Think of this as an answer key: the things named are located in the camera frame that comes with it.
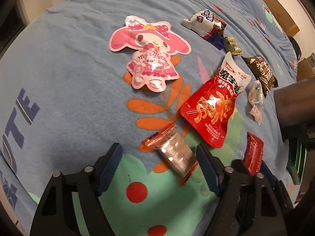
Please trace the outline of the red rectangular snack packet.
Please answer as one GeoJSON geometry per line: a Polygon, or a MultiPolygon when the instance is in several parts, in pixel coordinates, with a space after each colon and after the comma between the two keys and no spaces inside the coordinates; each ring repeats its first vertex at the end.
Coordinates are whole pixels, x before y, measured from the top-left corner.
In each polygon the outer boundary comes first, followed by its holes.
{"type": "Polygon", "coordinates": [[[251,176],[255,176],[261,167],[264,142],[256,135],[247,132],[247,148],[244,155],[244,165],[251,176]]]}

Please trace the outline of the clear red-edged wafer packet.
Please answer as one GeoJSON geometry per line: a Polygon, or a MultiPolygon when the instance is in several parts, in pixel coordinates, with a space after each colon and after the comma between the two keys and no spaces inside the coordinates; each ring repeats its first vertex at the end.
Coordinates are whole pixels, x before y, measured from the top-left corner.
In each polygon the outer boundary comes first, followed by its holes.
{"type": "Polygon", "coordinates": [[[144,146],[158,151],[178,174],[178,184],[186,184],[196,166],[195,154],[178,133],[174,123],[169,124],[144,140],[144,146]]]}

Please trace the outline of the red spicy strips snack bag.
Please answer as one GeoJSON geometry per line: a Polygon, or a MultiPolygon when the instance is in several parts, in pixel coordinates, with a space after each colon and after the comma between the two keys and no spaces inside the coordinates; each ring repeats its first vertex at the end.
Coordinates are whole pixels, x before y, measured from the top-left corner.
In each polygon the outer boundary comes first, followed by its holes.
{"type": "Polygon", "coordinates": [[[216,75],[204,83],[181,107],[181,115],[212,147],[223,146],[236,98],[251,81],[227,52],[216,75]]]}

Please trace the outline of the clear Lucky nougat candy packet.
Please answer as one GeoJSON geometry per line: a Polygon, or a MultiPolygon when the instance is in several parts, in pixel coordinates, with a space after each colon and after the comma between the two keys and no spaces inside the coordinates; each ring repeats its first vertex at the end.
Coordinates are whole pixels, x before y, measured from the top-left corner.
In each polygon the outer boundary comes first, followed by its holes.
{"type": "Polygon", "coordinates": [[[253,116],[257,124],[262,122],[262,106],[264,101],[262,84],[259,80],[256,80],[249,91],[248,102],[251,105],[250,114],[253,116]]]}

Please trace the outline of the black electric kettle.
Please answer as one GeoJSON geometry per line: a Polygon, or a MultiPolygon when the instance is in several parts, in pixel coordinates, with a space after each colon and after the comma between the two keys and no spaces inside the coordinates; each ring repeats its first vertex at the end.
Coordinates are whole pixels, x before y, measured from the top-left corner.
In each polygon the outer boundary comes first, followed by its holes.
{"type": "Polygon", "coordinates": [[[283,140],[300,137],[314,149],[314,77],[273,92],[283,140]]]}

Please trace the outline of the dark brown gold snack bag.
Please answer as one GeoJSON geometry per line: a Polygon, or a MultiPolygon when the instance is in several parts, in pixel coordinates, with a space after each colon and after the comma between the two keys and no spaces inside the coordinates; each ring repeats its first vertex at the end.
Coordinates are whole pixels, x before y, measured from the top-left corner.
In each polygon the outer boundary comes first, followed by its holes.
{"type": "Polygon", "coordinates": [[[242,59],[252,71],[255,78],[260,81],[264,98],[266,98],[271,88],[278,87],[277,78],[275,77],[271,67],[261,55],[255,55],[252,57],[242,56],[242,59]]]}

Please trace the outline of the small olive snack packet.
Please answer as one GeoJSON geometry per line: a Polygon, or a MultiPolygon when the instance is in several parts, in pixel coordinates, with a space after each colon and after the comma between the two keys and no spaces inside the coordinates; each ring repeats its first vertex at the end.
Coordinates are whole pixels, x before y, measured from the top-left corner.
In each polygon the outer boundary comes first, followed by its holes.
{"type": "Polygon", "coordinates": [[[230,52],[232,56],[242,55],[244,51],[240,49],[239,44],[233,37],[224,37],[224,48],[226,52],[230,52]]]}

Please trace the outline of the pink My Melody snack bag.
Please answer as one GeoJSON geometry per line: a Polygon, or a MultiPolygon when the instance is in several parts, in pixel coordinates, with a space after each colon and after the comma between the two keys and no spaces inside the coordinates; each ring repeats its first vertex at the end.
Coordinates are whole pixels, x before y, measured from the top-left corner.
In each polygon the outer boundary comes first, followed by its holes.
{"type": "Polygon", "coordinates": [[[167,80],[179,78],[171,56],[187,55],[190,44],[171,30],[167,21],[148,23],[138,16],[127,16],[125,26],[113,32],[109,49],[118,52],[134,49],[126,69],[131,73],[131,85],[135,89],[144,86],[152,92],[163,92],[167,80]]]}

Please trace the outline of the wooden headboard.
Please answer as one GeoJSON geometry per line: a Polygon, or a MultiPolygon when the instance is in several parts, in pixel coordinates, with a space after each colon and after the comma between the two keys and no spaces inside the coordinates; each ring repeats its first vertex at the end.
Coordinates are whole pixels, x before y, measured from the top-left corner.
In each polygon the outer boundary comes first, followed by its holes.
{"type": "Polygon", "coordinates": [[[278,0],[263,0],[266,6],[273,13],[275,19],[284,30],[286,35],[293,37],[299,32],[299,27],[294,22],[286,9],[280,4],[278,0]]]}

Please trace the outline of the white brown chocolate snack bag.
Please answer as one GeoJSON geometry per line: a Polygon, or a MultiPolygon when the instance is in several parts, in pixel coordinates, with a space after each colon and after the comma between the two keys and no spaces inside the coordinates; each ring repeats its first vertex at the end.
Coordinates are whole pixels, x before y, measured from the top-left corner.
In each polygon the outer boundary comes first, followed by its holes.
{"type": "Polygon", "coordinates": [[[201,36],[218,50],[224,48],[224,30],[226,22],[210,10],[202,10],[189,19],[183,19],[181,25],[201,36]]]}

